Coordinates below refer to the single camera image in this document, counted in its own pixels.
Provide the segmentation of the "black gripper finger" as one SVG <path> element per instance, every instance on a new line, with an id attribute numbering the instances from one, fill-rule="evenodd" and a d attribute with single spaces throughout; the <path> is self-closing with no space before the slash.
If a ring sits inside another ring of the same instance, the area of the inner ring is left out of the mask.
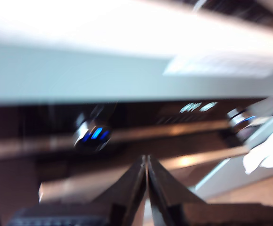
<path id="1" fill-rule="evenodd" d="M 188 226 L 183 205 L 206 204 L 180 183 L 154 156 L 147 158 L 148 188 L 156 226 Z"/>
<path id="2" fill-rule="evenodd" d="M 146 191 L 146 156 L 142 155 L 92 203 L 108 208 L 109 226 L 130 226 Z"/>

